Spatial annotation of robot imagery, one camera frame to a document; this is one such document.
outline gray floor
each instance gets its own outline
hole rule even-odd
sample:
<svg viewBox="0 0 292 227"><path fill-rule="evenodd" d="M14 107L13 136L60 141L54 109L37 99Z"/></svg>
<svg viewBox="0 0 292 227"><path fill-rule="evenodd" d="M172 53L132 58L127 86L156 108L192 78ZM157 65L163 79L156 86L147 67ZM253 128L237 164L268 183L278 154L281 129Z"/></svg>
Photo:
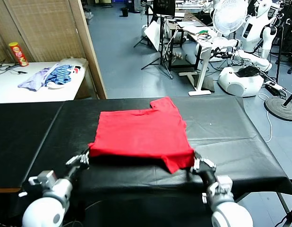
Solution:
<svg viewBox="0 0 292 227"><path fill-rule="evenodd" d="M173 72L174 79L170 80L162 67L143 66L158 57L158 53L145 45L139 44L141 27L146 24L146 16L129 13L128 17L121 15L120 5L113 8L92 8L93 21L89 25L90 34L96 51L100 70L107 90L108 98L136 98L136 97L163 97L188 96L193 90L186 77L180 78ZM194 61L194 43L183 45L188 59ZM292 92L292 74L286 72L289 66L281 65L279 84ZM274 76L276 66L269 75ZM218 72L212 74L218 79ZM264 88L262 93L271 96ZM215 93L211 95L225 95L215 83ZM245 110L260 134L265 140L270 135L269 123L263 100L256 97L244 98ZM283 167L286 174L292 179L292 122L284 122L270 116L273 125L273 138L268 143L271 151ZM289 208L292 207L292 196L285 195ZM252 193L240 202L251 213L255 227L272 227L285 215L284 210L274 192Z"/></svg>

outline red t-shirt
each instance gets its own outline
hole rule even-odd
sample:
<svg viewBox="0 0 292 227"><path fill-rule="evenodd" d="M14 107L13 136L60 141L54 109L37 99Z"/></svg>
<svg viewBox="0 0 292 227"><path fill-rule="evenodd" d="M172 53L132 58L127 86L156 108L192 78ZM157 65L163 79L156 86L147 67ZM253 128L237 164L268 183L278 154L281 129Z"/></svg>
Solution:
<svg viewBox="0 0 292 227"><path fill-rule="evenodd" d="M151 109L101 112L90 156L120 155L162 159L171 173L193 166L186 122L169 97Z"/></svg>

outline white robot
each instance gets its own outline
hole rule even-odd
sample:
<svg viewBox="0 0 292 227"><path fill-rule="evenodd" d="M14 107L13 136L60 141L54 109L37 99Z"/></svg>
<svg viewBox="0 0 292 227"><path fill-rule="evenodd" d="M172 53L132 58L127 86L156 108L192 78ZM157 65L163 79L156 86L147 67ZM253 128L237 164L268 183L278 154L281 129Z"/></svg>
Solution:
<svg viewBox="0 0 292 227"><path fill-rule="evenodd" d="M268 12L272 5L272 0L260 0L255 4L256 16L249 17L244 26L241 37L241 49L236 47L232 54L233 60L251 63L255 68L267 72L272 68L272 64L267 60L271 50L272 41L276 36L277 29L271 23L275 17L268 19ZM263 40L261 56L253 54L259 42ZM228 93L246 97L255 96L263 85L264 79L256 72L254 75L249 72L239 73L245 67L226 67L220 73L218 84Z"/></svg>
<svg viewBox="0 0 292 227"><path fill-rule="evenodd" d="M69 208L73 180L83 169L88 168L88 152L71 158L68 174L57 179L53 171L42 171L36 177L30 177L32 185L40 184L43 197L32 202L26 209L23 227L61 227L65 213ZM212 214L214 227L253 227L252 217L242 206L234 202L231 193L232 180L228 176L215 176L216 165L209 159L195 154L192 173L201 177L206 193L203 202L207 203Z"/></svg>

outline electric fan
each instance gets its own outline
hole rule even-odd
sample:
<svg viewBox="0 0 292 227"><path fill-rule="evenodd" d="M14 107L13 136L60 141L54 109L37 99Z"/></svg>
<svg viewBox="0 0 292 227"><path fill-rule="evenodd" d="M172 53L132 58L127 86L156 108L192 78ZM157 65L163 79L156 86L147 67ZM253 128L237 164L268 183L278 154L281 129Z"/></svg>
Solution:
<svg viewBox="0 0 292 227"><path fill-rule="evenodd" d="M248 2L244 0L222 0L213 12L212 22L218 36L236 31L245 22Z"/></svg>

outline wooden partition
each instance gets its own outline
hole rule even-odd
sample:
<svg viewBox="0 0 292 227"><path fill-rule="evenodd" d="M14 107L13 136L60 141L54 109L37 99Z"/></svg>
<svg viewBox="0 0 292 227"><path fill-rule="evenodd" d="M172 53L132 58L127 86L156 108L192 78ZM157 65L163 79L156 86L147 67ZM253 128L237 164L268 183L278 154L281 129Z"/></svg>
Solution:
<svg viewBox="0 0 292 227"><path fill-rule="evenodd" d="M80 0L0 0L0 36L5 46L18 42L29 62L86 58L97 95L106 98Z"/></svg>

